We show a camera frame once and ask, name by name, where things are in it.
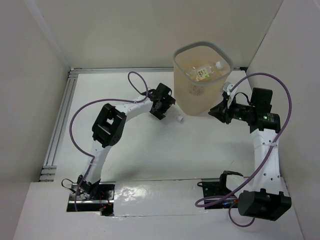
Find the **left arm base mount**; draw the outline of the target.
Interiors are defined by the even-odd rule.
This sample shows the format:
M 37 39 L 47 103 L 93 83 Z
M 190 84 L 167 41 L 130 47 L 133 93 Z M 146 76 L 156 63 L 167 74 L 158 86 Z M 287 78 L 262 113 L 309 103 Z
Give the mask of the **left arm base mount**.
M 77 190 L 77 184 L 68 178 L 61 181 L 61 186 L 69 190 L 67 212 L 97 212 L 101 216 L 114 216 L 115 184 L 100 183 L 97 190 L 86 193 Z

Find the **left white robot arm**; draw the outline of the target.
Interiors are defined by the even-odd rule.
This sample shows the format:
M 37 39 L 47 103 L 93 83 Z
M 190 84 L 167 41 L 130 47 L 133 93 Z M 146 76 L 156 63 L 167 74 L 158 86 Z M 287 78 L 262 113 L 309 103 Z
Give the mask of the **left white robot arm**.
M 97 197 L 107 155 L 112 146 L 121 139 L 126 122 L 144 113 L 150 113 L 162 120 L 175 103 L 172 90 L 159 83 L 157 88 L 143 92 L 134 100 L 126 100 L 116 106 L 107 103 L 102 107 L 92 126 L 93 144 L 89 153 L 91 159 L 87 163 L 87 169 L 77 180 L 80 192 L 86 199 Z

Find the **square bottle orange label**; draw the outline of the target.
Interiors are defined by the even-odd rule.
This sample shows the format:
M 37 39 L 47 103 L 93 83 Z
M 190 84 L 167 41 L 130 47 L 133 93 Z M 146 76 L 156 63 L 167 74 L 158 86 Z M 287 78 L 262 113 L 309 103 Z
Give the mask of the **square bottle orange label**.
M 205 82 L 215 80 L 222 76 L 221 72 L 224 66 L 221 61 L 206 63 L 196 68 L 195 80 L 197 82 Z

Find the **clear bottle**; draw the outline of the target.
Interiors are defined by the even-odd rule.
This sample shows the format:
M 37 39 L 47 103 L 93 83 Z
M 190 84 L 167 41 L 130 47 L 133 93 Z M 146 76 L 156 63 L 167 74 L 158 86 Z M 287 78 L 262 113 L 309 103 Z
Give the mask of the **clear bottle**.
M 198 76 L 197 68 L 194 66 L 189 66 L 186 70 L 186 74 L 191 78 L 195 79 Z
M 173 108 L 173 117 L 179 123 L 183 123 L 184 121 L 184 114 L 179 108 L 176 108 L 176 107 Z

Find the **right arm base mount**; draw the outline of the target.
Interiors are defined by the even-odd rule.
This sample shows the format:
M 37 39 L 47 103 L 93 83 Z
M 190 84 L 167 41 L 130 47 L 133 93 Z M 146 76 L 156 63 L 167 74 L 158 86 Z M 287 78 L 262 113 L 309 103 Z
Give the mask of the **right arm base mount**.
M 222 198 L 223 196 L 231 192 L 231 190 L 227 189 L 227 187 L 224 186 L 219 181 L 200 181 L 197 183 L 197 186 L 202 188 L 203 198 L 207 198 L 207 197 L 213 197 L 213 198 L 206 199 L 203 201 L 203 203 L 198 202 L 196 206 L 209 204 L 211 202 L 214 202 Z M 216 204 L 213 206 L 206 206 L 204 209 L 205 210 L 228 209 L 232 205 L 232 203 L 234 203 L 235 198 L 236 198 L 235 195 L 233 195 L 219 204 Z

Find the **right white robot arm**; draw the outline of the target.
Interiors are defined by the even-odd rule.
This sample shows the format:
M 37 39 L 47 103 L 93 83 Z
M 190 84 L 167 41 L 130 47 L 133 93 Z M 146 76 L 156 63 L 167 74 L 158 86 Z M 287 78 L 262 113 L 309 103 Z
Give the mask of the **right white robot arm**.
M 238 172 L 224 172 L 225 179 L 218 184 L 223 196 L 237 197 L 241 216 L 276 221 L 292 206 L 284 194 L 280 176 L 279 140 L 280 116 L 272 113 L 272 90 L 254 88 L 247 104 L 236 101 L 236 90 L 225 89 L 223 100 L 209 110 L 209 115 L 229 124 L 232 120 L 246 122 L 253 140 L 254 177 L 240 190 L 245 179 Z

